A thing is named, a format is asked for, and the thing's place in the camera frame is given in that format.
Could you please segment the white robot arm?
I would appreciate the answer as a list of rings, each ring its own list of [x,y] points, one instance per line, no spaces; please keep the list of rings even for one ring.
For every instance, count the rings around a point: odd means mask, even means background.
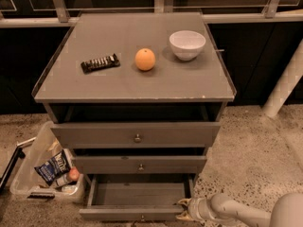
[[[274,205],[271,213],[239,203],[224,193],[210,199],[190,198],[179,200],[185,210],[176,216],[183,221],[211,220],[233,226],[241,221],[248,227],[303,227],[303,194],[288,193]]]

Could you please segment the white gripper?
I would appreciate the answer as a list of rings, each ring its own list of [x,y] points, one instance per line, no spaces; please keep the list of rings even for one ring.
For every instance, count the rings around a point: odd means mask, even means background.
[[[207,199],[191,198],[181,199],[177,204],[187,207],[187,211],[177,215],[176,218],[181,221],[202,221],[210,219],[210,209]]]

